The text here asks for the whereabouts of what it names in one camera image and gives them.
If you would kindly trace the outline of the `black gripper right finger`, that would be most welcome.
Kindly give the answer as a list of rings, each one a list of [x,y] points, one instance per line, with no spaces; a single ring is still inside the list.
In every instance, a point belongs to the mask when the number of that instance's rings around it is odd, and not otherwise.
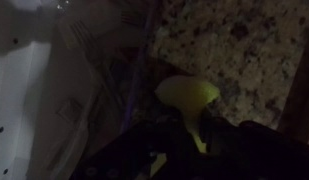
[[[203,144],[191,176],[199,180],[309,180],[309,145],[254,121],[235,126],[206,110],[182,113]]]

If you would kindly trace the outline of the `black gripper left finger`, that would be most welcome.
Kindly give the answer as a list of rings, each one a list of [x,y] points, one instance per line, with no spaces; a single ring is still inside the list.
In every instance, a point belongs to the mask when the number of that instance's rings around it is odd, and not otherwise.
[[[159,154],[166,155],[166,162],[152,180],[187,180],[190,146],[181,114],[164,113],[153,121],[138,123],[80,162],[70,180],[135,180]]]

